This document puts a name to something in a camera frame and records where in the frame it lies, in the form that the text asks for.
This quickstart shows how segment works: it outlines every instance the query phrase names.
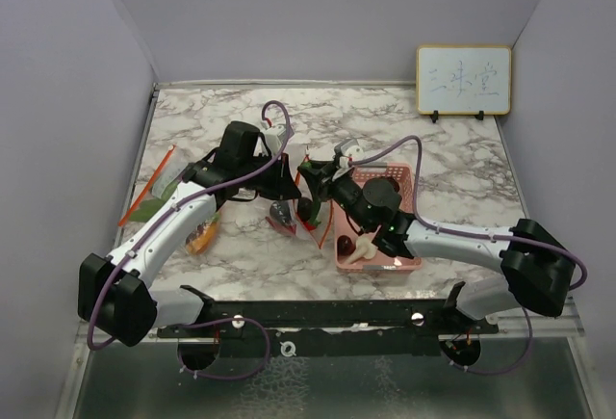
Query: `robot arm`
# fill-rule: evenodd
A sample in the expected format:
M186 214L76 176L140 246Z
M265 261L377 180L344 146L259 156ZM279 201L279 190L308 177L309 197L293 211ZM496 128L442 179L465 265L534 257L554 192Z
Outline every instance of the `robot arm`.
M193 323L204 305L201 295L183 288L148 289L186 237L233 200L240 188L267 199L301 197L284 154L257 176L231 186L228 183L270 163L271 151L280 148L281 135L279 126L262 133L247 123L231 122L220 146L185 169L171 198L140 231L105 258L91 254L84 260L79 272L79 316L90 320L106 281L115 274L96 315L96 326L125 345L136 345L154 327ZM259 139L267 155L254 155ZM223 183L227 187L203 194L204 188Z
M338 150L333 162L309 161L298 170L315 201L333 199L363 231L376 233L372 243L381 252L463 261L500 274L454 286L447 306L461 320L480 320L520 305L544 316L560 316L576 264L560 253L516 241L524 238L564 249L537 222L521 219L510 228L484 228L419 220L399 210L401 196L391 180L373 178L360 187L352 169L341 176L339 161L344 157Z

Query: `marble tabletop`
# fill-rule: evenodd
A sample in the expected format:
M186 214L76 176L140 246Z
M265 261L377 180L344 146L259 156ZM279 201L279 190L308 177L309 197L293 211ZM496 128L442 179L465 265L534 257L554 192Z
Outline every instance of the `marble tabletop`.
M271 99L287 105L293 142L308 145L315 158L331 157L333 146L349 137L359 139L366 155L408 134L422 138L419 209L432 220L508 226L524 215L495 120L442 118L433 124L417 114L415 90L406 88L161 90L134 196L170 144L187 160L200 159L218 145L229 121L258 124L261 106ZM414 166L416 156L417 148L407 144L384 160ZM124 238L140 226L128 223ZM319 250L273 231L257 203L227 203L215 243L200 256L178 249L152 289L189 284L215 299L240 301L443 298L455 282L492 273L424 258L410 275L341 274L333 254L331 234Z

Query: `whiteboard stand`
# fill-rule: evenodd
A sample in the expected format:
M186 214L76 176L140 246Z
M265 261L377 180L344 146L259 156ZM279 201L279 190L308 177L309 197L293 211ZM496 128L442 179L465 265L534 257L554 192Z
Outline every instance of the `whiteboard stand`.
M417 110L441 116L504 115L511 108L506 45L422 45L417 50Z
M477 120L483 120L484 117L485 113L483 111L479 111L477 114L475 114L475 118ZM436 123L436 121L439 119L439 112L436 110L432 111L432 114L430 114L430 119L432 120L432 123Z

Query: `pink plastic basket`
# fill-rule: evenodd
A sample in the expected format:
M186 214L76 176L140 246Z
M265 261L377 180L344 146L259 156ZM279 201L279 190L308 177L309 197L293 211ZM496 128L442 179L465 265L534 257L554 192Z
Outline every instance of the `pink plastic basket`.
M400 185L402 203L400 209L409 214L413 212L413 176L408 164L397 163L374 163L357 167L353 171L353 180L363 186L368 180L383 176L393 177ZM353 242L357 239L357 234L353 232L347 222L347 215L337 204L334 204L334 260L340 272L347 273L367 273L367 272L388 272L388 273L411 273L422 267L421 258L401 258L388 257L384 253L377 252L376 257L371 260L358 260L355 263L344 264L346 257L338 256L338 238L346 235Z

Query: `gray wall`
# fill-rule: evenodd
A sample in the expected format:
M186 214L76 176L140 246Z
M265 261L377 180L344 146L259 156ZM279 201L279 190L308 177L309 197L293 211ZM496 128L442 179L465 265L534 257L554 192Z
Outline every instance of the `gray wall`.
M414 79L420 44L513 44L538 0L120 1L173 81Z
M0 0L0 417L51 417L154 80L110 0Z
M575 295L616 411L616 0L541 0L514 62L504 135L530 214L587 261Z

